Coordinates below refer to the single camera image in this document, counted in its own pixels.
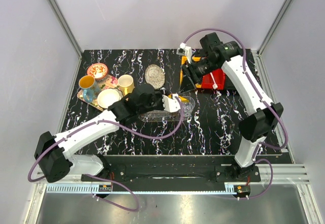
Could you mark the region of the clear glass tumbler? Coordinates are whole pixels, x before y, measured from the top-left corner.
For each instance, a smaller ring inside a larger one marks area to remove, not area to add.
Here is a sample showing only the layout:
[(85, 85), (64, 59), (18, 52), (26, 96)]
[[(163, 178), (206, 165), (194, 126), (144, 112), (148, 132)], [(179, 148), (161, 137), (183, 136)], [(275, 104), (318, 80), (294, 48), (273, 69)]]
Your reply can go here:
[(190, 117), (194, 108), (195, 108), (195, 100), (190, 96), (182, 96), (189, 99), (189, 103), (182, 103), (183, 104), (183, 111), (184, 117)]

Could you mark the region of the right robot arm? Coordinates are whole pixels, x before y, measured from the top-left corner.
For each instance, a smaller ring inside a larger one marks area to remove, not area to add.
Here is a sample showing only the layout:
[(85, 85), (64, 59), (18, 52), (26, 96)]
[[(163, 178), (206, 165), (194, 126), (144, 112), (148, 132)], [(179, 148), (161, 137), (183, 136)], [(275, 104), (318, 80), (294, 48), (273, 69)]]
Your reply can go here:
[(224, 43), (216, 33), (210, 33), (201, 38), (200, 44), (204, 55), (197, 62), (192, 60), (192, 49), (185, 42), (177, 49), (178, 55), (187, 58), (181, 66), (183, 78), (180, 91), (195, 89), (205, 75), (217, 69), (221, 69), (231, 80), (248, 116), (239, 123), (242, 139), (235, 161), (221, 175), (226, 180), (245, 181), (255, 171), (257, 149), (276, 127), (283, 106), (274, 103), (256, 81), (246, 64), (246, 50), (239, 46), (239, 42)]

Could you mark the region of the clear toothbrush holder rack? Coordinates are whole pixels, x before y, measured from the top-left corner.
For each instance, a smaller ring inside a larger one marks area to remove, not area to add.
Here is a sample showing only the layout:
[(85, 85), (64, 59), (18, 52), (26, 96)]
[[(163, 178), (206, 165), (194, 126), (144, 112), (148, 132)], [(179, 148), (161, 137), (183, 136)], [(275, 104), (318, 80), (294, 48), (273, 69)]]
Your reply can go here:
[(139, 115), (139, 119), (144, 122), (159, 122), (159, 121), (178, 121), (180, 119), (180, 110), (170, 113), (165, 110), (153, 110)]

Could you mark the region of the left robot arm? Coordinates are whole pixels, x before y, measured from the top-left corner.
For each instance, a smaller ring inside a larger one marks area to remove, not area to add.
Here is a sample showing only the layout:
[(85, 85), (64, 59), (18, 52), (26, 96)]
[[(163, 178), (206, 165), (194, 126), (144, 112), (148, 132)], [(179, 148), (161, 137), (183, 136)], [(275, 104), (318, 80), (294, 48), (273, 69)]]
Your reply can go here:
[(98, 138), (118, 131), (120, 126), (135, 122), (140, 114), (154, 110), (167, 111), (170, 100), (165, 92), (144, 84), (114, 102), (97, 117), (74, 129), (58, 135), (52, 135), (49, 131), (42, 133), (34, 157), (43, 177), (49, 183), (57, 182), (69, 174), (90, 174), (99, 181), (108, 179), (110, 169), (103, 157), (75, 153)]

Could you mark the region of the yellow toothpaste tube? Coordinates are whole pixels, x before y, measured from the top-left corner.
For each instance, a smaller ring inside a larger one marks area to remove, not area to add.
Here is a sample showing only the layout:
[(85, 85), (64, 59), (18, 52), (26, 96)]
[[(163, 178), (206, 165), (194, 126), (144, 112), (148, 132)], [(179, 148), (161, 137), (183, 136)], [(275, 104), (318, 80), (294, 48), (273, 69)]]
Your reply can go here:
[(182, 97), (180, 95), (177, 96), (178, 99), (182, 102), (182, 103), (189, 103), (189, 99), (185, 98), (185, 97)]

